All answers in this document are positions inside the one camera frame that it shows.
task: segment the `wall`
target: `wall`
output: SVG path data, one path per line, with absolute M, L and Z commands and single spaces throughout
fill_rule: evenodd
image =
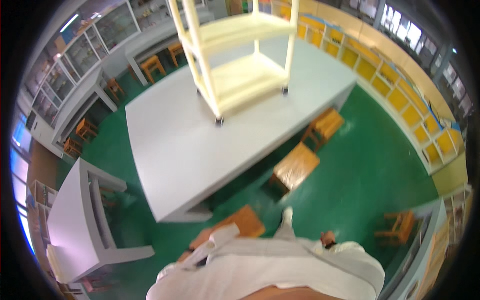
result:
M 36 140 L 32 140 L 32 162 L 28 167 L 27 185 L 31 186 L 36 179 L 54 189 L 58 160 L 59 158 L 56 155 Z

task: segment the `yellow cubby shelf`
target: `yellow cubby shelf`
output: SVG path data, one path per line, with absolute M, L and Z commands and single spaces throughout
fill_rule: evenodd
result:
M 384 80 L 382 80 L 382 77 L 379 75 L 375 75 L 372 81 L 372 86 L 384 97 L 388 95 L 392 90 L 390 89 L 390 86 L 385 83 Z
M 289 8 L 282 6 L 280 10 L 284 10 L 284 15 L 290 15 Z M 298 36 L 359 75 L 358 83 L 372 93 L 375 101 L 398 124 L 428 174 L 438 171 L 464 150 L 461 133 L 439 127 L 427 105 L 429 101 L 415 84 L 411 84 L 413 81 L 402 66 L 392 63 L 387 55 L 361 43 L 338 27 L 307 15 L 299 16 Z
M 357 52 L 351 50 L 350 48 L 344 48 L 342 54 L 342 62 L 349 66 L 351 69 L 355 66 L 359 55 Z

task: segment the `pants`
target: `pants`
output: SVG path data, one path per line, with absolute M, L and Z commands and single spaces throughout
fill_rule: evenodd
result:
M 297 240 L 297 238 L 295 237 L 295 233 L 293 232 L 293 228 L 290 224 L 281 224 L 280 227 L 276 230 L 275 234 L 273 235 L 273 238 L 277 240 L 288 240 L 288 241 Z

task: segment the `cabinet door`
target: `cabinet door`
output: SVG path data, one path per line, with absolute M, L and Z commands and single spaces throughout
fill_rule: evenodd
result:
M 92 43 L 93 48 L 95 49 L 95 52 L 98 54 L 100 59 L 103 59 L 104 57 L 106 57 L 107 51 L 105 50 L 105 47 L 103 47 L 103 44 L 100 41 L 100 38 L 98 38 L 98 35 L 96 34 L 96 31 L 93 28 L 93 26 L 88 28 L 86 33 L 87 33 L 88 39 Z

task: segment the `person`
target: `person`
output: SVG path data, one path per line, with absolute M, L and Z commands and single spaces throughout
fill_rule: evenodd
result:
M 176 263 L 167 265 L 147 300 L 374 300 L 384 284 L 380 263 L 356 242 L 297 238 L 293 210 L 282 212 L 271 239 L 235 238 L 238 228 L 204 229 Z

